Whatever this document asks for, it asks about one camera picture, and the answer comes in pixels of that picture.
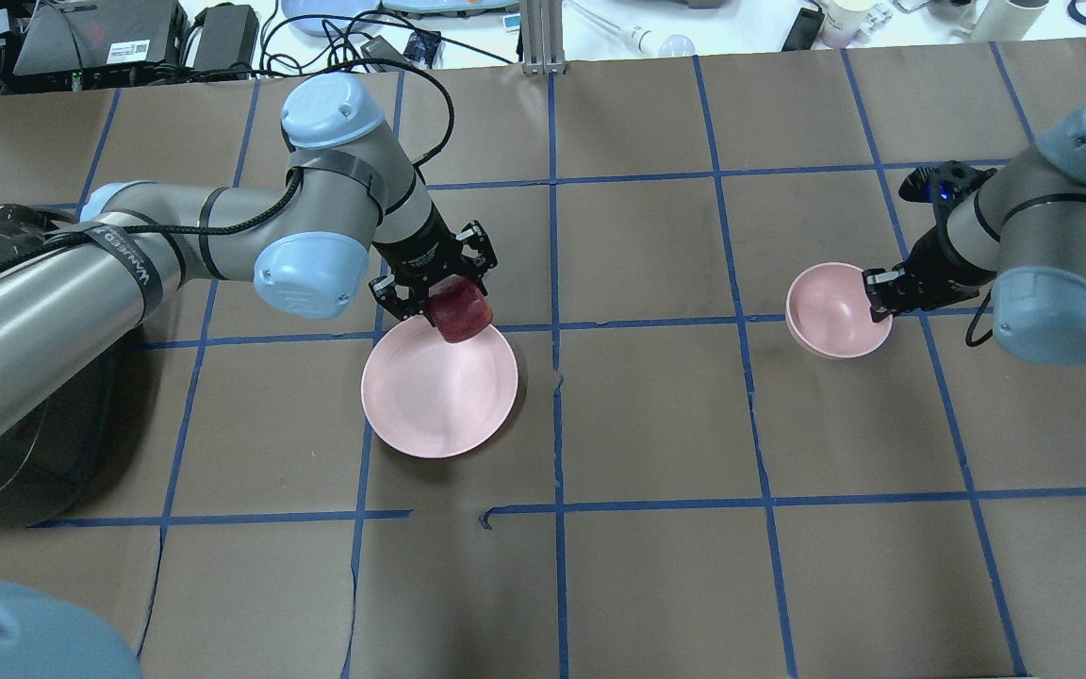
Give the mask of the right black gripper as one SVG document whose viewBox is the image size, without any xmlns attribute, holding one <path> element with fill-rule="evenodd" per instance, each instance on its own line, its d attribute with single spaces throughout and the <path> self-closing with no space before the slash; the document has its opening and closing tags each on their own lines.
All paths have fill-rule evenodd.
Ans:
<svg viewBox="0 0 1086 679">
<path fill-rule="evenodd" d="M 995 278 L 995 271 L 962 257 L 943 226 L 919 237 L 909 256 L 892 271 L 862 271 L 869 317 L 876 325 L 914 310 L 960 304 Z"/>
</svg>

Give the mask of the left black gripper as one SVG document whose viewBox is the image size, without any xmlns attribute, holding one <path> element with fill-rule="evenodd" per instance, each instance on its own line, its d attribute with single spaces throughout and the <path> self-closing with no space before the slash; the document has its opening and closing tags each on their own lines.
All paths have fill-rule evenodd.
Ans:
<svg viewBox="0 0 1086 679">
<path fill-rule="evenodd" d="M 460 232 L 453 232 L 435 205 L 430 205 L 421 224 L 408 235 L 378 235 L 372 246 L 388 267 L 388 274 L 368 282 L 376 304 L 400 320 L 415 315 L 434 328 L 434 309 L 427 296 L 435 282 L 452 275 L 465 276 L 487 298 L 487 272 L 498 265 L 491 238 L 479 221 L 469 221 Z"/>
</svg>

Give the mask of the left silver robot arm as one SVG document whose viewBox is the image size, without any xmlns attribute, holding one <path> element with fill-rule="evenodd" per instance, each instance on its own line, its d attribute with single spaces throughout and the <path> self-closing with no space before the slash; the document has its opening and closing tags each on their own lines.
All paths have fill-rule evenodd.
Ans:
<svg viewBox="0 0 1086 679">
<path fill-rule="evenodd" d="M 356 75 L 299 83 L 280 125 L 280 192 L 108 184 L 74 226 L 0 262 L 0 436 L 193 279 L 253 282 L 272 309 L 329 319 L 358 296 L 375 251 L 389 269 L 370 282 L 376 304 L 435 327 L 440 282 L 485 292 L 487 232 L 450 231 Z"/>
</svg>

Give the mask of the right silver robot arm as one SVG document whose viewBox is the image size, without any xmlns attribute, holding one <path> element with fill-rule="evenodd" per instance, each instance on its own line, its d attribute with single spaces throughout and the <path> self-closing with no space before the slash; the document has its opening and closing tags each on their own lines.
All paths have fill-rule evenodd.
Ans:
<svg viewBox="0 0 1086 679">
<path fill-rule="evenodd" d="M 1086 364 L 1086 105 L 1000 169 L 917 167 L 899 196 L 934 224 L 892 268 L 863 271 L 872 323 L 990 292 L 992 337 L 1034 364 Z"/>
</svg>

